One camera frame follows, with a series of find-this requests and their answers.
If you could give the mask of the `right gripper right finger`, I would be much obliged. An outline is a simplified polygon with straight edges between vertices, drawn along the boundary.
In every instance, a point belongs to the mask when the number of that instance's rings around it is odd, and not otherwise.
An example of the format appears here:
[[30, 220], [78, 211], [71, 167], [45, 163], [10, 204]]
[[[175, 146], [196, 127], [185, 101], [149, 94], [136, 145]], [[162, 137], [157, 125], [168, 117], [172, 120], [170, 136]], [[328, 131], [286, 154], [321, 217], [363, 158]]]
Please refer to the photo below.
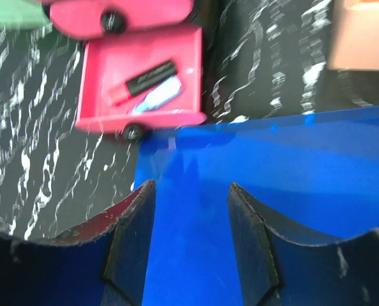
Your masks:
[[245, 305], [379, 305], [379, 228], [337, 238], [236, 183], [227, 207]]

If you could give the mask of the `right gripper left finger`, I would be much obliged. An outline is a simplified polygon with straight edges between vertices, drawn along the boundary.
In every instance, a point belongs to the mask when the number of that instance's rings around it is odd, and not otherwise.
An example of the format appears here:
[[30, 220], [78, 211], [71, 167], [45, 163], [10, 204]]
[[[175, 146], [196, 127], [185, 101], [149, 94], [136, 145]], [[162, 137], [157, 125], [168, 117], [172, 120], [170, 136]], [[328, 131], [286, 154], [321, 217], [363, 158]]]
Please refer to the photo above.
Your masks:
[[0, 231], [0, 305], [140, 305], [156, 185], [54, 238]]

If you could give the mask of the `blue folder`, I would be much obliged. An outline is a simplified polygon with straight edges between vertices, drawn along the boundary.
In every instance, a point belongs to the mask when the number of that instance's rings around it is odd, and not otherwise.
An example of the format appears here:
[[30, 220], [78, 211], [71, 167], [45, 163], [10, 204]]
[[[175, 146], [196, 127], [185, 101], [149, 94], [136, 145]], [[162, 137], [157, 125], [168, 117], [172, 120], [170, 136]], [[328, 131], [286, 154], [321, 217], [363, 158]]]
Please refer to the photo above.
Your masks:
[[379, 106], [158, 131], [135, 183], [156, 183], [145, 305], [245, 305], [227, 199], [239, 184], [348, 239], [379, 228]]

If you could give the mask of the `black pink-capped highlighter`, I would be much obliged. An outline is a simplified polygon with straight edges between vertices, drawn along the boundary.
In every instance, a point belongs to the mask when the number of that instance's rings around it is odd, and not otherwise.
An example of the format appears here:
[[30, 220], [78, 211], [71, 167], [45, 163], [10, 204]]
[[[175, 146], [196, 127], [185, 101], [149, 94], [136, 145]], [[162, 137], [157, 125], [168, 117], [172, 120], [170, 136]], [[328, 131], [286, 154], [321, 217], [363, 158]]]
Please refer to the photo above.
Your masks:
[[139, 75], [115, 85], [108, 91], [108, 102], [111, 106], [118, 106], [159, 85], [167, 78], [176, 75], [177, 72], [178, 69], [173, 60], [164, 61], [141, 72]]

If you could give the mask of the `blue highlighter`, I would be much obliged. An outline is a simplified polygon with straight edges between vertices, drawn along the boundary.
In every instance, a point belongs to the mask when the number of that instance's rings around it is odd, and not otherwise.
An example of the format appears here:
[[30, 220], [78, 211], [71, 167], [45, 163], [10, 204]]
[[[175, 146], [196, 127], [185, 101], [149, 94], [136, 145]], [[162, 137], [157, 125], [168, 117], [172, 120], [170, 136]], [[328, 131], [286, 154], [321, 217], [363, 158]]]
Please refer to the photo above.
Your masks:
[[177, 75], [171, 76], [162, 81], [152, 89], [138, 104], [136, 104], [130, 114], [138, 115], [145, 112], [159, 110], [182, 92], [182, 83]]

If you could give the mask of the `pink bottom drawer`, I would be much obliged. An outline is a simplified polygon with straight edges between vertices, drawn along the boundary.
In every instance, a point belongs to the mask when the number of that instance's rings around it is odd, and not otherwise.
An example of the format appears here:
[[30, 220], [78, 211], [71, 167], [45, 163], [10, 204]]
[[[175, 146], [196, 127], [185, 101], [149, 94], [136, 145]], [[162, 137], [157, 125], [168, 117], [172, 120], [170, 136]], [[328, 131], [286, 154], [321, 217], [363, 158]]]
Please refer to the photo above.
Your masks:
[[203, 123], [202, 49], [202, 28], [192, 24], [91, 40], [75, 127], [133, 143], [149, 130]]

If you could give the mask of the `pink drawer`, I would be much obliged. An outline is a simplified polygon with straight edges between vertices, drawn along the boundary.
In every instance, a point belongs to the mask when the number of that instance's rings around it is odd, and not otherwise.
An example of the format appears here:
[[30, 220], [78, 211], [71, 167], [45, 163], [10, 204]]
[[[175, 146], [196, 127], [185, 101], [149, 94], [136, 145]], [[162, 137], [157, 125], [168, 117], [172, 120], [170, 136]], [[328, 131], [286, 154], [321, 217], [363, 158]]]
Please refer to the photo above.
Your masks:
[[61, 33], [90, 40], [184, 22], [195, 9], [192, 0], [42, 1], [41, 8]]
[[202, 28], [192, 24], [91, 40], [75, 127], [133, 143], [149, 130], [203, 123], [202, 49]]

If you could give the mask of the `orange file organizer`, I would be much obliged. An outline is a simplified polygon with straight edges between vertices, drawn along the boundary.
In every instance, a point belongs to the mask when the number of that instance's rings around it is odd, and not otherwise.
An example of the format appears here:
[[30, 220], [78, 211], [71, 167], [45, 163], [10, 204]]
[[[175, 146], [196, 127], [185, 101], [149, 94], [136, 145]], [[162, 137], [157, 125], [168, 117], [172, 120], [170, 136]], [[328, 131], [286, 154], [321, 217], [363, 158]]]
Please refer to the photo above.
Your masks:
[[335, 1], [331, 70], [379, 71], [379, 1]]

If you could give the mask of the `black marble desk mat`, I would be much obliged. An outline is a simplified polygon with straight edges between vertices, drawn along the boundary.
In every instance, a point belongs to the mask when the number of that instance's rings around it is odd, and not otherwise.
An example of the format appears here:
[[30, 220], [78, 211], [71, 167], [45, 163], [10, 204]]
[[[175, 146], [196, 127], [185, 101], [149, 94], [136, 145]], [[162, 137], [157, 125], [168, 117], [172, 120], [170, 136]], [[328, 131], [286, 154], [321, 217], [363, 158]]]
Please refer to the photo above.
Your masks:
[[[330, 71], [332, 1], [219, 1], [211, 123], [379, 106], [379, 72]], [[74, 126], [84, 53], [51, 25], [0, 29], [0, 230], [52, 237], [122, 200], [138, 153]]]

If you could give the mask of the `green file organizer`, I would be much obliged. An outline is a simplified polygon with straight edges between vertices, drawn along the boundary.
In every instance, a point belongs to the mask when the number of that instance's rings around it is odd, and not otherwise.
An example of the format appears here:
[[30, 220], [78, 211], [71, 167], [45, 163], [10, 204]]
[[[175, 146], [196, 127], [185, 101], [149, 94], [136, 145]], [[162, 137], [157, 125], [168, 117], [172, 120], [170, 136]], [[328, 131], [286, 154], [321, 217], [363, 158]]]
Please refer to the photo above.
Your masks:
[[50, 23], [38, 1], [0, 0], [0, 30], [37, 29]]

